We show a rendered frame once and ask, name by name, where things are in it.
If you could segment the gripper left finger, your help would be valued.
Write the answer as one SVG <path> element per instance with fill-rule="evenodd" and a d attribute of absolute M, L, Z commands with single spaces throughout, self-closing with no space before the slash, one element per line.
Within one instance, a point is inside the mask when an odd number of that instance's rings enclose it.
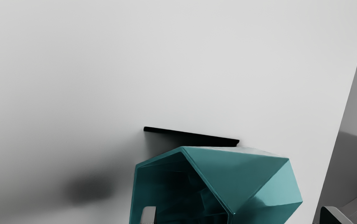
<path fill-rule="evenodd" d="M 141 224 L 157 224 L 157 207 L 145 207 L 141 216 Z"/>

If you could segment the teal faceted mug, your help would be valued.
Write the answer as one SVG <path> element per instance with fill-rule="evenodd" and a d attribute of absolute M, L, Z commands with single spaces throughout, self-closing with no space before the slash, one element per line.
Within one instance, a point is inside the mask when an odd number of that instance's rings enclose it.
<path fill-rule="evenodd" d="M 302 204 L 290 160 L 246 147 L 182 146 L 135 167 L 129 224 L 285 224 Z"/>

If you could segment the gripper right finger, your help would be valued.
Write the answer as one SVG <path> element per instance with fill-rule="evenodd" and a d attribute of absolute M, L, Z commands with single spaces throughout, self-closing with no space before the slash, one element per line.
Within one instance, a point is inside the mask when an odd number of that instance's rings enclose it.
<path fill-rule="evenodd" d="M 321 207 L 320 224 L 354 224 L 336 207 Z"/>

